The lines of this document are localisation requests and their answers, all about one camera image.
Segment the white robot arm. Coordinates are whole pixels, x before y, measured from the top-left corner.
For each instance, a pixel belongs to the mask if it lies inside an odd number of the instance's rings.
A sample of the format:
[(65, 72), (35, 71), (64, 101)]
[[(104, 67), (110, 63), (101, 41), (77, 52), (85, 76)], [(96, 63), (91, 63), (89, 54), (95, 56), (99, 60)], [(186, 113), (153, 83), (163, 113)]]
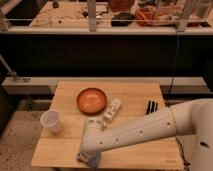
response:
[(77, 159), (97, 167), (103, 151), (191, 134), (196, 135), (191, 171), (213, 171), (213, 99), (172, 105), (109, 130), (101, 117), (88, 117)]

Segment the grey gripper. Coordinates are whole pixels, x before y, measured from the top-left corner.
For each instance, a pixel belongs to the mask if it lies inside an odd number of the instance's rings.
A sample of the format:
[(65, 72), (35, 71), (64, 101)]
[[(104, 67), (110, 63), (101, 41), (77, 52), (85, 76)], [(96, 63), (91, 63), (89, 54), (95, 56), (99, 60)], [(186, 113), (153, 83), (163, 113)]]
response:
[(90, 160), (94, 160), (94, 159), (98, 159), (98, 160), (101, 161), (101, 153), (97, 152), (94, 155), (86, 155), (84, 153), (78, 153), (78, 155), (77, 155), (77, 161), (78, 162), (83, 162), (86, 165), (88, 165), (88, 162)]

